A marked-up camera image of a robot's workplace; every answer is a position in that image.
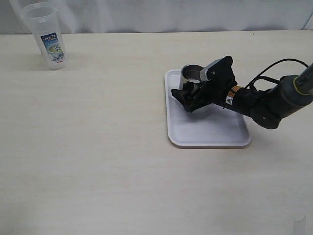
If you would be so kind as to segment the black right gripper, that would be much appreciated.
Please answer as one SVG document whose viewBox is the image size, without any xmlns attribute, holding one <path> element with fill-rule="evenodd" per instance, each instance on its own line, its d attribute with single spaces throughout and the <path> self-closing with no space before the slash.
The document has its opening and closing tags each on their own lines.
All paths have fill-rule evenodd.
<svg viewBox="0 0 313 235">
<path fill-rule="evenodd" d="M 237 85 L 232 70 L 233 59 L 225 56 L 205 66 L 200 71 L 201 83 L 194 91 L 171 89 L 172 96 L 188 112 L 212 103 L 223 103 L 227 91 Z"/>
</svg>

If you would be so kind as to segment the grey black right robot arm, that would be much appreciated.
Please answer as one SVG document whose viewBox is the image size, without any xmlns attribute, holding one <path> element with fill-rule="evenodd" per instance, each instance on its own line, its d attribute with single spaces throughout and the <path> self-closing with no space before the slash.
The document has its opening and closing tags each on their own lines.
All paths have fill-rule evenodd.
<svg viewBox="0 0 313 235">
<path fill-rule="evenodd" d="M 296 62 L 305 66 L 299 75 L 274 79 L 264 75 L 265 68 L 244 87 L 235 80 L 229 55 L 206 67 L 189 64 L 181 69 L 179 88 L 171 94 L 188 113 L 215 104 L 276 129 L 282 119 L 313 102 L 313 67 Z"/>
</svg>

